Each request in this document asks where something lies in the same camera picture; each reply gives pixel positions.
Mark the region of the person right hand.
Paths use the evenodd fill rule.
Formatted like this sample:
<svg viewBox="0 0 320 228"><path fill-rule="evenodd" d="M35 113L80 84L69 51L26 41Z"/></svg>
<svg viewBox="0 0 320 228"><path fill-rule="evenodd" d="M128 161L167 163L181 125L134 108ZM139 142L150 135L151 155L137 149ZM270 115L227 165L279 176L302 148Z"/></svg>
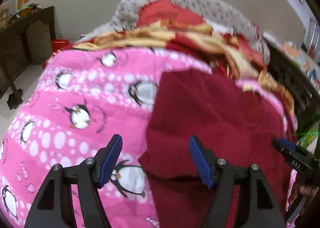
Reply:
<svg viewBox="0 0 320 228"><path fill-rule="evenodd" d="M291 194L289 196L289 204L291 205L296 200L298 195L302 195L304 197L307 197L307 200L303 207L303 209L307 209L311 205L313 199L315 198L318 189L318 187L301 185L299 182L296 181L292 186Z"/></svg>

